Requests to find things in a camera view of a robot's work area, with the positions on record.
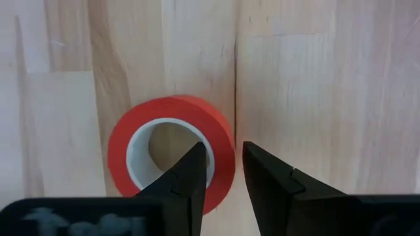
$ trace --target roll of tape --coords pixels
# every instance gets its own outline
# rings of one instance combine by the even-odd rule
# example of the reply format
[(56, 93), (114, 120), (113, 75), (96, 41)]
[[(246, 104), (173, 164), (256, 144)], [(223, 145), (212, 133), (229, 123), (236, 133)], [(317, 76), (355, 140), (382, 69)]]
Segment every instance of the roll of tape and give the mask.
[(235, 173), (230, 127), (211, 104), (187, 95), (150, 100), (130, 109), (117, 123), (108, 144), (108, 167), (119, 192), (132, 197), (163, 172), (150, 157), (148, 143), (161, 123), (186, 127), (204, 143), (209, 156), (204, 214), (226, 197)]

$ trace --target white cardboard core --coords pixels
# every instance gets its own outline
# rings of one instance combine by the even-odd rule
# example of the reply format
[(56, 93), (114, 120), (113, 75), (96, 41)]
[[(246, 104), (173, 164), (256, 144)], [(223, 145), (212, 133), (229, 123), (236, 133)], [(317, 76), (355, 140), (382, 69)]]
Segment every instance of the white cardboard core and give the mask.
[(149, 121), (142, 125), (133, 134), (127, 147), (127, 168), (134, 184), (143, 190), (149, 184), (157, 180), (162, 174), (162, 170), (154, 163), (149, 154), (149, 140), (153, 130), (162, 123), (174, 123), (187, 128), (193, 132), (203, 142), (209, 156), (209, 165), (207, 167), (206, 187), (209, 187), (211, 179), (215, 173), (215, 156), (211, 149), (209, 141), (204, 134), (190, 123), (174, 118), (159, 118)]

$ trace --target light wood surface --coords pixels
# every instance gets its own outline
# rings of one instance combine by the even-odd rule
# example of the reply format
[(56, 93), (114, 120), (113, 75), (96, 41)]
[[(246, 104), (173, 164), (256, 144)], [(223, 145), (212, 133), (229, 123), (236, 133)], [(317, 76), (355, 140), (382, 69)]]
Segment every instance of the light wood surface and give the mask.
[[(419, 22), (418, 0), (2, 0), (0, 208), (120, 196), (113, 127), (171, 94), (205, 98), (236, 134), (203, 235), (259, 234), (244, 140), (348, 193), (419, 193)], [(195, 141), (164, 125), (150, 149), (165, 169)]]

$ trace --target red masking tape roll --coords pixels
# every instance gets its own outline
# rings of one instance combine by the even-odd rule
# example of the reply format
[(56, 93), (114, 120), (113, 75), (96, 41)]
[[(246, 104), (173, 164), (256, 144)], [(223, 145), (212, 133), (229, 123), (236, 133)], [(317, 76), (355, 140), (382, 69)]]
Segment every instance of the red masking tape roll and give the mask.
[(176, 95), (130, 109), (117, 123), (108, 144), (108, 167), (119, 192), (132, 197), (162, 175), (148, 153), (148, 141), (160, 123), (190, 129), (209, 155), (204, 214), (226, 197), (235, 173), (235, 149), (227, 120), (201, 98)]

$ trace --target black plastic jaw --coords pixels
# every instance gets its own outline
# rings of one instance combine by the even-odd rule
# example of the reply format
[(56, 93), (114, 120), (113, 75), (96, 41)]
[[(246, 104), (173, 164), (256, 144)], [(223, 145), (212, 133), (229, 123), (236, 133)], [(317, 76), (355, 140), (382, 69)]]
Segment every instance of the black plastic jaw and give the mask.
[(243, 169), (263, 236), (420, 235), (418, 195), (346, 195), (252, 142)]
[(206, 150), (197, 143), (132, 198), (25, 199), (0, 212), (0, 235), (200, 235)]

